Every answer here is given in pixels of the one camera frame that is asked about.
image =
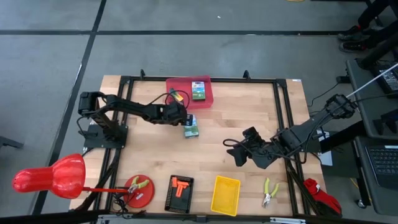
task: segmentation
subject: red cloth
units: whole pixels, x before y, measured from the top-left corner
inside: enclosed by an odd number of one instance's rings
[[[326,194],[319,186],[317,187],[318,183],[315,180],[308,178],[304,181],[304,185],[317,202],[324,203],[341,215],[341,206],[338,201],[333,196]]]

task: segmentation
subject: pliers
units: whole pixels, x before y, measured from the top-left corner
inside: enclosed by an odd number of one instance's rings
[[[145,180],[145,181],[143,181],[143,182],[137,184],[138,178],[139,178],[139,176],[135,177],[135,178],[132,180],[129,189],[127,190],[127,191],[129,192],[129,194],[133,193],[133,192],[134,192],[135,190],[137,190],[137,189],[141,189],[141,188],[145,187],[145,186],[149,183],[149,180]]]
[[[266,196],[264,197],[264,200],[262,201],[262,206],[264,208],[268,207],[269,202],[271,202],[271,198],[275,196],[276,192],[278,191],[279,183],[275,184],[274,190],[271,192],[271,194],[268,193],[268,185],[269,185],[269,178],[267,177],[266,183],[264,184],[264,194]]]

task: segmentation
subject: black tray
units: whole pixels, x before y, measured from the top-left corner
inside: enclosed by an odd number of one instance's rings
[[[189,186],[186,189],[182,190],[181,197],[179,198],[175,196],[177,188],[172,186],[173,177],[176,177],[177,180],[179,181],[185,181],[189,183]],[[164,210],[169,212],[177,212],[177,213],[189,213],[189,209],[191,207],[192,192],[193,192],[193,178],[171,175],[169,182],[169,190],[167,191],[166,205],[164,207]]]

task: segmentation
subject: white cable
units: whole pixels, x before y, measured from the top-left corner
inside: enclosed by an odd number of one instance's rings
[[[354,95],[355,93],[359,92],[360,90],[362,90],[363,88],[365,88],[367,85],[369,85],[371,82],[373,82],[374,80],[378,79],[380,76],[386,74],[387,72],[390,72],[392,69],[394,69],[396,66],[398,66],[398,63],[395,64],[394,66],[390,67],[389,69],[387,69],[386,71],[384,71],[383,73],[381,73],[380,75],[376,76],[375,78],[373,78],[372,80],[368,81],[365,85],[361,86],[360,88],[358,88],[357,90],[355,90],[354,92],[350,93],[348,96],[346,96],[347,98]]]

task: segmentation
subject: chair wheel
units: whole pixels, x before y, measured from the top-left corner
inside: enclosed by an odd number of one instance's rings
[[[364,205],[364,204],[362,203],[362,200],[361,200],[361,199],[355,200],[355,203],[356,203],[356,205],[357,205],[359,208],[365,209],[365,208],[367,207],[366,205]]]

